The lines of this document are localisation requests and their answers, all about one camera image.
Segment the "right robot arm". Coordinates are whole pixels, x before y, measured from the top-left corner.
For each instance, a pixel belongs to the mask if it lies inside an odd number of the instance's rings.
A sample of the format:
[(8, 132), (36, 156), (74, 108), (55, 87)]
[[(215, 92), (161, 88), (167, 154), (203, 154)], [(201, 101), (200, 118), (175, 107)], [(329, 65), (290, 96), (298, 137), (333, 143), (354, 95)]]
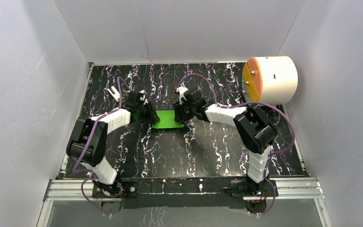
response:
[(248, 149), (249, 165), (246, 185), (240, 191), (254, 196), (261, 195), (268, 180), (268, 159), (276, 128), (259, 105), (221, 107), (207, 102), (198, 90), (186, 87), (175, 89), (179, 100), (173, 105), (175, 120), (185, 123), (192, 118), (205, 122), (217, 122), (235, 127)]

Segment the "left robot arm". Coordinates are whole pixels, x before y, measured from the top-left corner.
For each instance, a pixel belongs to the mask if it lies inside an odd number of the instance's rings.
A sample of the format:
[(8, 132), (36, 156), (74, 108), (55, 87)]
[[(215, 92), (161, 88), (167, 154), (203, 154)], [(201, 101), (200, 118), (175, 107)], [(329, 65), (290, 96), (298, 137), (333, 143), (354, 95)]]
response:
[(117, 171), (105, 158), (107, 135), (138, 121), (151, 124), (159, 121), (145, 90), (131, 91), (123, 108), (92, 118), (79, 117), (68, 141), (68, 157), (93, 173), (111, 197), (120, 195), (122, 184), (116, 180)]

